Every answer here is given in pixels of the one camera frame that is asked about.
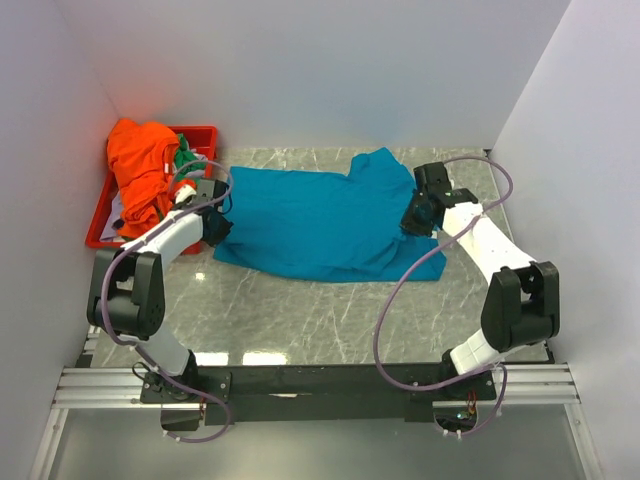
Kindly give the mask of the blue t shirt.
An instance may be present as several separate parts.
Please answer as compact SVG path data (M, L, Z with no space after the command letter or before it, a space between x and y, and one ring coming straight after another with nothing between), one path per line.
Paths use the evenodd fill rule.
M386 148L361 153L346 174L234 166L225 206L233 226L214 259L280 277L395 282L435 249L400 227L413 193Z

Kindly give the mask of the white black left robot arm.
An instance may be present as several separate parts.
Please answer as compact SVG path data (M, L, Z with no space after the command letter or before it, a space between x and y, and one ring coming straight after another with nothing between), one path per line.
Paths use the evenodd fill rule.
M223 204L228 183L200 181L194 191L182 188L160 223L119 248L96 252L86 316L120 346L133 348L144 360L146 382L179 402L198 395L201 382L195 354L163 326L164 274L189 246L217 246L231 232Z

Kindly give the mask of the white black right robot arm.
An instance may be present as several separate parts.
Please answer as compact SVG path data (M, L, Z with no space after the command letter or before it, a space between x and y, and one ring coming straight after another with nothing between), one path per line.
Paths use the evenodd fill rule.
M447 351L439 365L440 390L460 399L484 368L558 335L560 278L552 262L539 262L522 251L489 217L507 197L482 205L469 189L453 186L447 163L413 170L416 187L400 226L416 236L445 232L488 284L479 329Z

